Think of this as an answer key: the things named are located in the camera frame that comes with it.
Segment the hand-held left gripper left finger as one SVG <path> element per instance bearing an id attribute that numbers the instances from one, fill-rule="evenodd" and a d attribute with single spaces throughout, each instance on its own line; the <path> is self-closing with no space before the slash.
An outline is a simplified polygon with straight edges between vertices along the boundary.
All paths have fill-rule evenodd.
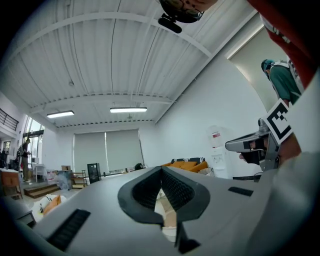
<path id="1" fill-rule="evenodd" d="M 66 253 L 72 256 L 177 256 L 159 225 L 138 223 L 120 208 L 119 189 L 147 173 L 133 171 L 95 182 L 50 211 L 34 227 L 48 239 L 75 210 L 90 213 Z"/>

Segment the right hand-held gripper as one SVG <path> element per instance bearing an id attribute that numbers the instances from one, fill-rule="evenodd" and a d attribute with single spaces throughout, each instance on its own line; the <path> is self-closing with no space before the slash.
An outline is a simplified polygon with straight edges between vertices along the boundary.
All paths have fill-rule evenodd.
<path id="1" fill-rule="evenodd" d="M 259 133 L 254 132 L 229 140 L 225 143 L 225 148 L 231 152 L 241 152 L 243 160 L 248 164 L 260 165 L 263 171 L 277 169 L 280 146 L 293 133 L 286 118 L 288 111 L 289 107 L 280 98 L 269 112 L 258 120 Z"/>

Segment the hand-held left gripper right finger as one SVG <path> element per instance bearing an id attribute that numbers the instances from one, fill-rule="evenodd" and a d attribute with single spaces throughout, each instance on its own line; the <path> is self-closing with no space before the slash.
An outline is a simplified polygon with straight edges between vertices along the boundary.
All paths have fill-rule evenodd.
<path id="1" fill-rule="evenodd" d="M 162 189 L 178 209 L 175 245 L 163 243 L 161 256 L 253 256 L 272 180 L 272 171 L 253 182 L 162 167 Z"/>

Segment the person's right forearm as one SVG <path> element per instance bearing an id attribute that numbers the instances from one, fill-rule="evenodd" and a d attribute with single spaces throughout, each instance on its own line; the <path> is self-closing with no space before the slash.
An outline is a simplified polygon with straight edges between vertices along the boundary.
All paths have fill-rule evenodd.
<path id="1" fill-rule="evenodd" d="M 294 133 L 284 140 L 278 151 L 279 166 L 285 161 L 298 156 L 301 153 L 301 147 Z"/>

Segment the low wooden shelf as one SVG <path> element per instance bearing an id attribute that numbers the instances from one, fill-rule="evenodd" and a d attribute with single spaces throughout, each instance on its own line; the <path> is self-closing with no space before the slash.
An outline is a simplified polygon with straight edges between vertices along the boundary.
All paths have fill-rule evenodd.
<path id="1" fill-rule="evenodd" d="M 86 171 L 73 172 L 71 175 L 72 189 L 83 189 L 88 185 Z"/>

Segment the black mini fridge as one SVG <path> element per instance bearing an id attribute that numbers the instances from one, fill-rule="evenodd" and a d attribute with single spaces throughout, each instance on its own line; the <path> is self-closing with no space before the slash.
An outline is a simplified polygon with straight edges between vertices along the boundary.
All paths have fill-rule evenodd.
<path id="1" fill-rule="evenodd" d="M 101 172 L 99 163 L 87 164 L 87 172 L 90 184 L 101 181 Z"/>

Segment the white orange pillow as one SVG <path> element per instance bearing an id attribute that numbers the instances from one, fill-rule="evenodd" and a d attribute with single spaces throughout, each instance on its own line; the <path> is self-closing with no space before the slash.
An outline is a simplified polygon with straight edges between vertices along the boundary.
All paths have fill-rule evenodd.
<path id="1" fill-rule="evenodd" d="M 38 223 L 52 209 L 65 202 L 67 198 L 63 195 L 47 194 L 39 201 L 33 204 L 32 215 L 36 223 Z"/>

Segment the clear plastic bag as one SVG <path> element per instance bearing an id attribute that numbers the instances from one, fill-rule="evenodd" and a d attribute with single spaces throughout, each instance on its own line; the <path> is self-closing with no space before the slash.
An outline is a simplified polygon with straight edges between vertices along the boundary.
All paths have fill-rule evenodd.
<path id="1" fill-rule="evenodd" d="M 72 189 L 72 171 L 71 170 L 59 170 L 56 173 L 54 181 L 57 186 L 63 191 L 69 191 Z"/>

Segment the black white striped blanket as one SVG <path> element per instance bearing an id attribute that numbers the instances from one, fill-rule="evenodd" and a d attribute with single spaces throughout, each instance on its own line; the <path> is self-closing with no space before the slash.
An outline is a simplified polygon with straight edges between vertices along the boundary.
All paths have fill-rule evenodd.
<path id="1" fill-rule="evenodd" d="M 202 162 L 205 162 L 204 157 L 191 157 L 191 158 L 174 158 L 171 160 L 171 163 L 174 162 L 196 162 L 197 165 L 201 164 Z"/>

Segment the orange sofa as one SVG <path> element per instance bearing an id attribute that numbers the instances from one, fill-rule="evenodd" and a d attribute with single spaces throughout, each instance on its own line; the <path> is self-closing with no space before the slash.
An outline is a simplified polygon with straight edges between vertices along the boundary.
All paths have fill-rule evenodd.
<path id="1" fill-rule="evenodd" d="M 197 164 L 196 162 L 192 162 L 192 161 L 190 162 L 177 161 L 174 163 L 169 162 L 169 163 L 163 164 L 162 166 L 174 167 L 174 168 L 178 168 L 178 169 L 193 172 L 193 173 L 214 176 L 213 169 L 209 168 L 209 165 L 206 161 L 200 164 Z"/>

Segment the grey roller blind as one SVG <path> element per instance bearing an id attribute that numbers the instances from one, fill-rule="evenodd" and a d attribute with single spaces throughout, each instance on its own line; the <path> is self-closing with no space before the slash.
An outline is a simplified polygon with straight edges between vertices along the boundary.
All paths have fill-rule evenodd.
<path id="1" fill-rule="evenodd" d="M 100 173 L 108 172 L 106 142 L 104 132 L 81 133 L 74 135 L 74 171 L 86 170 L 88 164 L 99 164 Z"/>
<path id="2" fill-rule="evenodd" d="M 139 131 L 120 130 L 105 133 L 107 165 L 110 172 L 143 164 Z"/>

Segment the wooden steps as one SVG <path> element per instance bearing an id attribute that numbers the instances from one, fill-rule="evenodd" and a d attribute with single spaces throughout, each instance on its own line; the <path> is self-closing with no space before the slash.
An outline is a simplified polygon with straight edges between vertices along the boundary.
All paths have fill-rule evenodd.
<path id="1" fill-rule="evenodd" d="M 24 188 L 24 195 L 32 198 L 37 199 L 40 197 L 43 197 L 45 195 L 48 195 L 50 193 L 59 191 L 60 188 L 56 184 L 51 185 L 44 185 L 44 186 L 38 186 L 38 187 L 30 187 L 30 188 Z"/>

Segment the white chair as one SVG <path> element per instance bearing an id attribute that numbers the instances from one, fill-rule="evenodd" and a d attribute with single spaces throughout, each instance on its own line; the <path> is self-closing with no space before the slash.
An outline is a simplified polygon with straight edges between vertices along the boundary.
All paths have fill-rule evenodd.
<path id="1" fill-rule="evenodd" d="M 45 181 L 47 178 L 46 166 L 40 163 L 32 163 L 31 166 L 35 181 Z"/>

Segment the wooden cabinet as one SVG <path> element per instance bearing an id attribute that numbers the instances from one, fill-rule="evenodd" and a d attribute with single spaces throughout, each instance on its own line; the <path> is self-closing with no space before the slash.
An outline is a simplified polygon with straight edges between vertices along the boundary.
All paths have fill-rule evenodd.
<path id="1" fill-rule="evenodd" d="M 14 200 L 23 198 L 19 177 L 18 171 L 0 168 L 0 191 L 4 196 Z"/>

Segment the ceiling light panel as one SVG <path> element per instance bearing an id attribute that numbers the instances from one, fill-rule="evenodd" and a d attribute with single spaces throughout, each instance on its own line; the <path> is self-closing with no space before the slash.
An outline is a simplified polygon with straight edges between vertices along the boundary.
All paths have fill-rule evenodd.
<path id="1" fill-rule="evenodd" d="M 110 113 L 144 113 L 148 110 L 147 107 L 113 107 L 110 108 Z"/>
<path id="2" fill-rule="evenodd" d="M 55 118 L 62 118 L 62 117 L 68 117 L 68 116 L 73 116 L 75 113 L 72 110 L 68 111 L 61 111 L 61 112 L 55 112 L 55 113 L 50 113 L 47 114 L 47 117 L 49 119 L 55 119 Z"/>

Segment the person's red vest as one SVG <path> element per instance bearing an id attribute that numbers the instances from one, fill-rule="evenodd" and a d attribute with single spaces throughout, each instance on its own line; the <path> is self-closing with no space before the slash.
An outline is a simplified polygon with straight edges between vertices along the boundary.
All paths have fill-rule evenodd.
<path id="1" fill-rule="evenodd" d="M 320 68 L 320 0 L 247 0 L 306 89 Z"/>

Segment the black metal railing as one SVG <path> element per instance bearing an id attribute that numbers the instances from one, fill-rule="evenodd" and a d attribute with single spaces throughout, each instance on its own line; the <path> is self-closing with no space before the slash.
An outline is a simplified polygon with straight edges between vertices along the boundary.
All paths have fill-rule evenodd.
<path id="1" fill-rule="evenodd" d="M 0 124 L 16 131 L 19 121 L 7 114 L 0 108 Z"/>

